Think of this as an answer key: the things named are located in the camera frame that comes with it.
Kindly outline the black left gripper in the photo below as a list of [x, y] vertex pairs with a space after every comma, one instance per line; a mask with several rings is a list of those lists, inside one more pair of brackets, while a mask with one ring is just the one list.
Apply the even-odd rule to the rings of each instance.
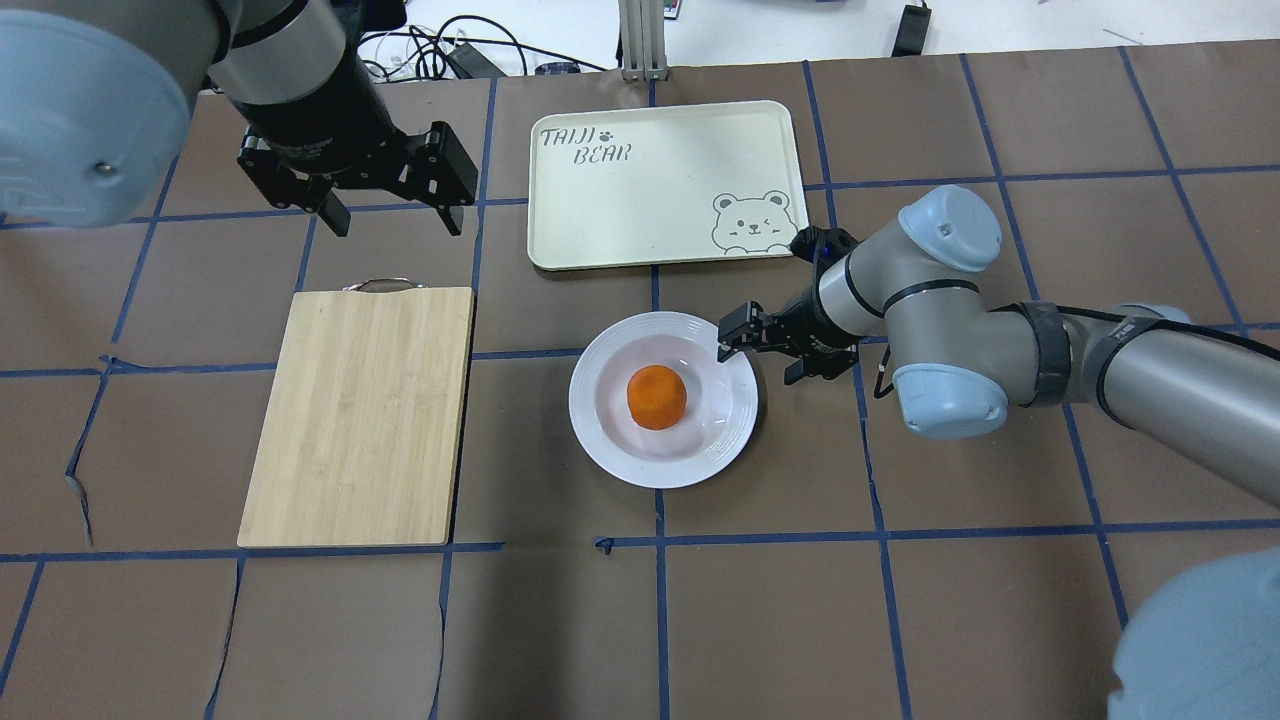
[[303, 158], [288, 158], [248, 128], [237, 164], [270, 205], [317, 211], [335, 237], [347, 237], [351, 223], [337, 190], [380, 190], [436, 208], [448, 233], [461, 237], [463, 209], [477, 197], [479, 170], [449, 123], [434, 120], [421, 135], [392, 128], [388, 138], [357, 143], [347, 158], [337, 149], [326, 142]]

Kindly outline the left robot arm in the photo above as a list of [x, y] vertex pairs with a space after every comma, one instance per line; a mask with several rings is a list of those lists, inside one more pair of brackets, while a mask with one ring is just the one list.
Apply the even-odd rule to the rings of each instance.
[[5, 1], [3, 210], [81, 228], [132, 218], [210, 85], [244, 118], [237, 161], [274, 208], [343, 236], [337, 191], [381, 190], [460, 234], [474, 160], [444, 122], [399, 129], [358, 54], [406, 18], [401, 1]]

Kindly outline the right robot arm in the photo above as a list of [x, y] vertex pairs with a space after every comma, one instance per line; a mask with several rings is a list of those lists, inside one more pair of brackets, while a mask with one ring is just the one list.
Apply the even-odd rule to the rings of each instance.
[[[943, 184], [868, 240], [799, 228], [788, 199], [723, 193], [713, 243], [730, 256], [790, 252], [813, 269], [788, 305], [746, 302], [719, 320], [718, 359], [794, 359], [792, 384], [856, 366], [858, 342], [888, 343], [905, 427], [932, 439], [998, 429], [1014, 406], [1088, 404], [1105, 416], [1277, 503], [1277, 350], [1193, 325], [1175, 307], [1107, 311], [1025, 301], [988, 309], [977, 283], [1001, 254], [997, 217]], [[1112, 662], [1111, 719], [1277, 716], [1277, 551], [1184, 571], [1129, 619]]]

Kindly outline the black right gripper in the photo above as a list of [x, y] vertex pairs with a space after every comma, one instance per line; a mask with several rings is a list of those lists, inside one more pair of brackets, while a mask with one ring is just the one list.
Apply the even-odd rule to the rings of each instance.
[[783, 384], [820, 378], [835, 380], [859, 364], [860, 338], [840, 329], [809, 300], [794, 300], [780, 313], [765, 313], [748, 301], [717, 323], [717, 363], [740, 352], [782, 354], [794, 360], [783, 370]]

